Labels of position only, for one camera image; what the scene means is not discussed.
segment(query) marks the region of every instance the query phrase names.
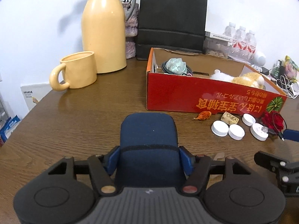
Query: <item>plastic water bottle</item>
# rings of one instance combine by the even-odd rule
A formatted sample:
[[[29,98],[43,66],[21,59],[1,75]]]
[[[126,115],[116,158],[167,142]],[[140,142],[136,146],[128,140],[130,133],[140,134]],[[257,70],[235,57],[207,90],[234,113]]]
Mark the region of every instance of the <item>plastic water bottle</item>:
[[[255,39],[255,33],[250,30],[245,37],[246,46],[243,50],[248,51],[249,53],[255,53],[255,48],[257,47],[257,40]]]
[[[233,38],[236,35],[236,24],[229,23],[229,25],[226,26],[223,35]]]
[[[243,54],[242,51],[240,53],[240,50],[243,50],[242,43],[244,43],[245,36],[246,36],[245,30],[246,30],[245,27],[240,26],[240,28],[236,31],[233,40],[233,46],[230,49],[229,56],[240,57],[240,55]]]
[[[236,34],[234,36],[236,42],[233,44],[233,48],[243,49],[247,45],[246,42],[244,41],[246,37],[245,30],[246,30],[245,27],[240,26],[240,28],[236,31]]]

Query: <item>wooden table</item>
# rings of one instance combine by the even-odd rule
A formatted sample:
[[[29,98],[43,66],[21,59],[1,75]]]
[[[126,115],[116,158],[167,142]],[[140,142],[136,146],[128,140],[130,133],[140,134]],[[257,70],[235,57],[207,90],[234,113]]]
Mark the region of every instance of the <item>wooden table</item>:
[[[25,117],[0,149],[0,223],[19,223],[13,210],[16,191],[64,156],[86,159],[106,154],[119,145],[120,125],[131,113],[146,112],[146,62],[128,60],[118,72],[99,75],[82,89],[51,91]],[[282,115],[288,126],[299,129],[299,100],[287,100]],[[223,151],[237,157],[275,183],[274,174],[253,161],[259,151],[299,160],[299,143],[281,140],[256,140],[249,127],[242,141],[215,136],[210,126],[221,117],[192,120],[197,114],[168,112],[175,120],[178,140],[193,154],[213,156]],[[289,198],[280,223],[299,223],[299,198]]]

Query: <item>plush toy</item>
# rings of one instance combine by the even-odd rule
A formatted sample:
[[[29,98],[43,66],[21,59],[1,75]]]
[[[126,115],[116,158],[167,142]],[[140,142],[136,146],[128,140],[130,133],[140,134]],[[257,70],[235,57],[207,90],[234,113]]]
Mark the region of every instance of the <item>plush toy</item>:
[[[249,72],[240,77],[232,77],[230,75],[220,72],[220,70],[215,70],[214,74],[211,75],[210,79],[232,82],[240,85],[259,88],[259,89],[263,89],[265,83],[263,76],[261,76],[259,73],[256,72]]]

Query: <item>mug handle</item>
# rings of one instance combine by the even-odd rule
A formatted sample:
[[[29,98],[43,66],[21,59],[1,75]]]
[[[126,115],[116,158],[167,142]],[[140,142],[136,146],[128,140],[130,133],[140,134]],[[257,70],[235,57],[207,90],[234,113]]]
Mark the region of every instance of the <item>mug handle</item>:
[[[66,90],[70,87],[70,84],[68,82],[64,83],[64,84],[60,84],[58,81],[58,76],[59,73],[64,70],[66,68],[66,64],[65,63],[61,63],[60,65],[58,65],[57,67],[55,67],[51,74],[50,74],[50,86],[56,90],[56,91],[63,91]]]

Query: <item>metal bolt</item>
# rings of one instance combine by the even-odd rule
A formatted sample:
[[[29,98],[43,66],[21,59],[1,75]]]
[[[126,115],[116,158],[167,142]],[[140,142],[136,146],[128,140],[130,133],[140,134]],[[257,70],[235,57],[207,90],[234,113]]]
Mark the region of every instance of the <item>metal bolt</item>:
[[[282,177],[282,181],[284,181],[285,183],[287,183],[289,181],[289,178],[287,176],[283,176]]]

